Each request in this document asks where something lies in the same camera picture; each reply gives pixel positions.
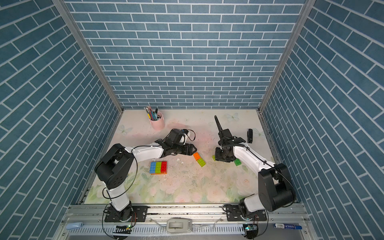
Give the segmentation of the red lego brick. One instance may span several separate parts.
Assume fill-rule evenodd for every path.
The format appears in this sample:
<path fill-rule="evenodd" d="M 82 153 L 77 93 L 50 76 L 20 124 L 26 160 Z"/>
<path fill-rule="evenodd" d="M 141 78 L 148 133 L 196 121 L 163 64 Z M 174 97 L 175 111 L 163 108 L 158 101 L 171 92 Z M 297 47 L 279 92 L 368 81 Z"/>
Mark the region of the red lego brick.
<path fill-rule="evenodd" d="M 168 163 L 166 161 L 161 163 L 161 174 L 167 174 L 167 165 Z"/>

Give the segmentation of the lime green lego brick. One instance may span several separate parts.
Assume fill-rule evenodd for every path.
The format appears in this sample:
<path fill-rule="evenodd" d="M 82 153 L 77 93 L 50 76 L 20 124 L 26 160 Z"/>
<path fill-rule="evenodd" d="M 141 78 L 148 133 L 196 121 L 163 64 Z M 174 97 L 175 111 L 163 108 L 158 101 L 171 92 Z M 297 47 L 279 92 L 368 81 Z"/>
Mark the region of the lime green lego brick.
<path fill-rule="evenodd" d="M 156 173 L 161 173 L 162 172 L 162 162 L 156 162 L 156 163 L 157 163 Z"/>

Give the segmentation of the orange lego brick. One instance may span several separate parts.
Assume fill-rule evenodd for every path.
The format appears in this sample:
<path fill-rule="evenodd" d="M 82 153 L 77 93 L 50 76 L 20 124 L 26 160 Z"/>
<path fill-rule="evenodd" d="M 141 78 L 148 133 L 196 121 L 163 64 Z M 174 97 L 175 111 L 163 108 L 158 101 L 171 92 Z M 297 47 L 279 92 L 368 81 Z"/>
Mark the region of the orange lego brick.
<path fill-rule="evenodd" d="M 196 161 L 198 161 L 201 158 L 201 156 L 197 152 L 193 154 L 193 157 L 195 158 Z"/>

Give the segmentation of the light blue lego brick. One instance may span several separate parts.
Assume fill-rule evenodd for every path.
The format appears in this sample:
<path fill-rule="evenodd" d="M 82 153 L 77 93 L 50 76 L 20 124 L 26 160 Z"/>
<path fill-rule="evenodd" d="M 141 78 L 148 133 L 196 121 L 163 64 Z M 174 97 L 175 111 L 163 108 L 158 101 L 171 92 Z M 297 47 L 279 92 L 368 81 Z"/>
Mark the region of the light blue lego brick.
<path fill-rule="evenodd" d="M 150 172 L 151 175 L 156 174 L 156 168 L 157 168 L 156 166 L 157 166 L 157 163 L 156 163 L 156 162 L 151 162 L 150 170 L 149 170 L 149 172 Z"/>

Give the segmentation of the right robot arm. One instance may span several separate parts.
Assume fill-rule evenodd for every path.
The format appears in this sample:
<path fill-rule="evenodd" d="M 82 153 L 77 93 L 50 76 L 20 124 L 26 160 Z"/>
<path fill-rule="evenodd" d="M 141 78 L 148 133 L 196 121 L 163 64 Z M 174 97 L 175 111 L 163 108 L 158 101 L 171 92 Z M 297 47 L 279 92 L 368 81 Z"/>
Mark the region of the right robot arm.
<path fill-rule="evenodd" d="M 215 160 L 231 163 L 238 159 L 258 175 L 258 192 L 239 202 L 242 216 L 248 218 L 257 211 L 273 212 L 293 204 L 296 193 L 288 167 L 268 161 L 252 150 L 243 138 L 233 136 L 229 129 L 224 130 L 217 116 L 215 122 L 220 138 Z"/>

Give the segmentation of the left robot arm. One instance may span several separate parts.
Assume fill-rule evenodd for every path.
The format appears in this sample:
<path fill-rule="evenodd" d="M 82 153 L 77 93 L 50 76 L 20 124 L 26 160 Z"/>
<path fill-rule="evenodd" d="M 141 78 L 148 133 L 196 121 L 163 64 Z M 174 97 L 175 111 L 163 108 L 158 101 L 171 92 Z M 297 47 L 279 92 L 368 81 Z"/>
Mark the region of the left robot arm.
<path fill-rule="evenodd" d="M 173 155 L 192 156 L 197 152 L 193 144 L 188 144 L 192 130 L 172 129 L 163 139 L 152 144 L 136 147 L 113 145 L 95 166 L 95 173 L 105 184 L 105 198 L 110 200 L 108 213 L 118 222 L 130 221 L 133 216 L 132 202 L 128 198 L 125 180 L 132 164 L 161 159 Z"/>

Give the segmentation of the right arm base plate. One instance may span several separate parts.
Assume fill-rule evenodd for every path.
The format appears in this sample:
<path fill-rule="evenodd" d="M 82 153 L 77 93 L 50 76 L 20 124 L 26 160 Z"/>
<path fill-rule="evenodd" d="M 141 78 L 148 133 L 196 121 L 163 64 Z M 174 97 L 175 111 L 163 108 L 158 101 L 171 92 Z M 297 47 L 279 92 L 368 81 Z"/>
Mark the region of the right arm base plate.
<path fill-rule="evenodd" d="M 222 206 L 228 222 L 251 222 L 251 221 L 266 221 L 267 214 L 264 210 L 259 210 L 254 213 L 243 214 L 239 205 L 225 204 Z"/>

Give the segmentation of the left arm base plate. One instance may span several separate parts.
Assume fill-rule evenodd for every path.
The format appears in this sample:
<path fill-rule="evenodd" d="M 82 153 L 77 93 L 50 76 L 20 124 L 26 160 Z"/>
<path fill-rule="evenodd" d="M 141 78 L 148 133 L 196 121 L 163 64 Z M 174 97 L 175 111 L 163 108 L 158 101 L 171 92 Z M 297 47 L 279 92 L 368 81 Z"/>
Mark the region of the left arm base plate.
<path fill-rule="evenodd" d="M 113 206 L 108 206 L 104 210 L 104 221 L 106 223 L 145 222 L 148 208 L 148 206 L 128 205 L 125 209 L 119 212 Z"/>

